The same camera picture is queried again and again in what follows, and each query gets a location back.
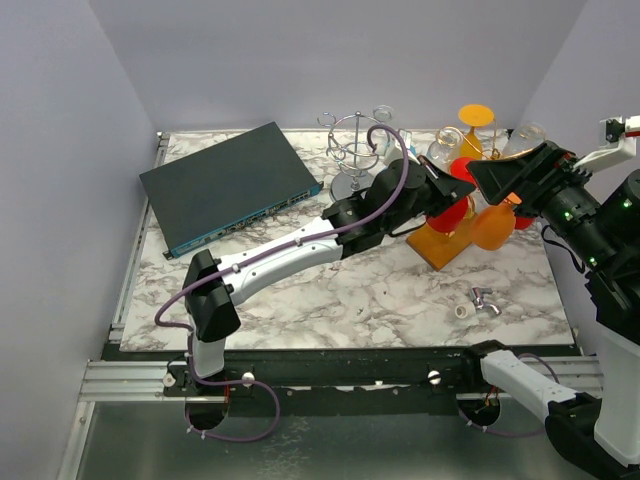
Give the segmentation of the orange wine glass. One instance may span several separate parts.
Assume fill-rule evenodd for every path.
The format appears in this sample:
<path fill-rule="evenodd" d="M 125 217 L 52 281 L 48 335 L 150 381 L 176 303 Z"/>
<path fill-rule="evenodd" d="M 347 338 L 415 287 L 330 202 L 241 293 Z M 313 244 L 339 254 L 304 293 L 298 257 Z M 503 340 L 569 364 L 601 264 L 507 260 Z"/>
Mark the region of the orange wine glass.
<path fill-rule="evenodd" d="M 487 204 L 472 224 L 472 243 L 487 251 L 501 248 L 515 230 L 515 208 L 521 203 L 518 195 L 510 193 L 495 205 Z"/>

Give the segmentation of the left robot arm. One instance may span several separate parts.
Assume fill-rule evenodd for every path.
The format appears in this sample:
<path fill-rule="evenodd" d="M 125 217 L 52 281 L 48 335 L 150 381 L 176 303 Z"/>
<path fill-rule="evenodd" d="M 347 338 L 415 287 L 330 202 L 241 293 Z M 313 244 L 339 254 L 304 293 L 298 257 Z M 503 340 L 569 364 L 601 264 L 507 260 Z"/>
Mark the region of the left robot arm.
<path fill-rule="evenodd" d="M 226 340 L 241 325 L 236 308 L 251 296 L 308 268 L 370 250 L 409 220 L 438 216 L 473 190 L 472 183 L 431 165 L 397 159 L 369 188 L 336 201 L 288 235 L 226 257 L 196 254 L 183 283 L 195 329 L 188 384 L 201 395 L 220 387 Z"/>

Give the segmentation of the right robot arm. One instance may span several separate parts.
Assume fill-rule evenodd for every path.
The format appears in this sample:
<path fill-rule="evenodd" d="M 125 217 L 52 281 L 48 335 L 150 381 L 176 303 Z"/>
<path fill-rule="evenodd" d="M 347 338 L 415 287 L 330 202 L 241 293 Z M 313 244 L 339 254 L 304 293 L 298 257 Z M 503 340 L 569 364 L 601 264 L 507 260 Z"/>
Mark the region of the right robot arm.
<path fill-rule="evenodd" d="M 633 138 L 583 158 L 545 141 L 515 158 L 468 165 L 488 204 L 516 195 L 517 212 L 544 218 L 587 267 L 603 392 L 595 398 L 559 385 L 505 350 L 464 362 L 461 382 L 474 392 L 491 384 L 504 390 L 543 423 L 566 461 L 598 479 L 639 476 L 639 173 L 604 203 L 585 185 L 634 155 Z"/>

